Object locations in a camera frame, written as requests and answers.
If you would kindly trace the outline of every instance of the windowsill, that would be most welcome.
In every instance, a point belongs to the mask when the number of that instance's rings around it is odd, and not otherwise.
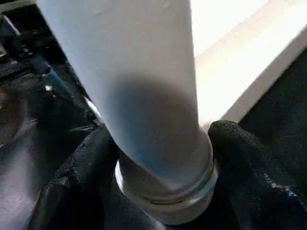
[[[239,122],[307,46],[307,2],[270,1],[195,57],[200,125]]]

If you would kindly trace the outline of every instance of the dark fabric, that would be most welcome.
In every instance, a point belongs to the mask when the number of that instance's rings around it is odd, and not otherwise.
[[[307,49],[240,122],[307,195]]]
[[[307,229],[305,196],[256,136],[229,121],[213,123],[209,136],[241,228]]]
[[[101,229],[104,206],[99,182],[108,193],[118,159],[103,126],[91,133],[45,186],[26,227],[28,230]]]
[[[211,125],[220,175],[213,200],[201,216],[180,226],[164,225],[146,215],[114,180],[111,183],[118,149],[107,147],[110,137],[98,134],[89,135],[43,189],[28,229],[307,229],[307,200],[299,186],[267,157],[259,139],[238,124]]]

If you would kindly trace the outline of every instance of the white pvc pipe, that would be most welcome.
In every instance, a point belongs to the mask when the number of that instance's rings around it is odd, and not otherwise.
[[[167,203],[199,189],[212,153],[198,124],[189,1],[37,4],[125,153],[122,191]]]

